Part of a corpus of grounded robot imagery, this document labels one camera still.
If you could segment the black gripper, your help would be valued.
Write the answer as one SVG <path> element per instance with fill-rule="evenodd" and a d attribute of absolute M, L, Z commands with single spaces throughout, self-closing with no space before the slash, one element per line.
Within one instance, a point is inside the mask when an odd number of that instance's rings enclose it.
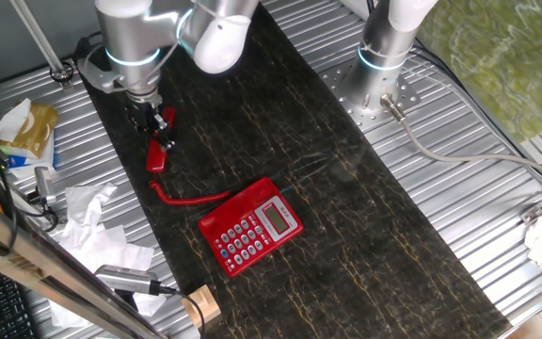
<path fill-rule="evenodd" d="M 173 148 L 172 126 L 174 116 L 169 119 L 160 114 L 161 96 L 132 98 L 128 113 L 130 120 L 137 126 L 137 131 L 148 139 L 155 139 L 163 152 Z"/>

